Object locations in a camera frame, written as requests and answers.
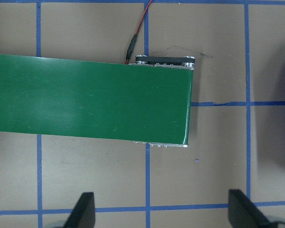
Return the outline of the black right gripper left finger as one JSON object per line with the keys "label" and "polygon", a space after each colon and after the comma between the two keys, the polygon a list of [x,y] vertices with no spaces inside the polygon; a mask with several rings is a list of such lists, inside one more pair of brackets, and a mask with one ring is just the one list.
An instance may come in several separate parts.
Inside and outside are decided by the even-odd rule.
{"label": "black right gripper left finger", "polygon": [[95,226],[94,193],[84,192],[77,201],[72,213],[63,225],[64,228],[93,228]]}

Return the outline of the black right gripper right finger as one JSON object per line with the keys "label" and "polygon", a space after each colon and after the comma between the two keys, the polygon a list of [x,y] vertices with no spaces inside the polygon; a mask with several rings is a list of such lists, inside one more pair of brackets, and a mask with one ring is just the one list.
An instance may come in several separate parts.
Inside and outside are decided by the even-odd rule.
{"label": "black right gripper right finger", "polygon": [[241,191],[228,192],[228,220],[233,228],[270,228],[271,222]]}

